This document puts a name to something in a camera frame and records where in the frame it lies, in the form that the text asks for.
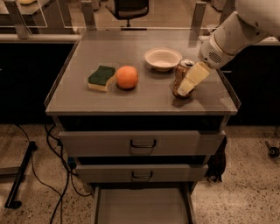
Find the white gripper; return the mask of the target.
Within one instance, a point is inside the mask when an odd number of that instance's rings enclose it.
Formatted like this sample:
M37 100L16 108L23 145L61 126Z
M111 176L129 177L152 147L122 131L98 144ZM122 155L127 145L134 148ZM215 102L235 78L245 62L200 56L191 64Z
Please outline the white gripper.
M214 33L212 33L199 49L199 59L203 62L197 62L188 70L178 87L178 94L181 96L188 95L210 74L211 68L219 69L233 58L233 55L225 53L218 46Z

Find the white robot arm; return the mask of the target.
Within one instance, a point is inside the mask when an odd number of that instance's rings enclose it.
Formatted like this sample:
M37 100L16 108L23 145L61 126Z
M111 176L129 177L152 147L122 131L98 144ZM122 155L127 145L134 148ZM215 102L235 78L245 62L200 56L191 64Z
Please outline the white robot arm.
M235 10L199 49L195 63L179 83L178 94L190 94L211 72L225 66L248 46L268 36L280 37L279 0L234 0Z

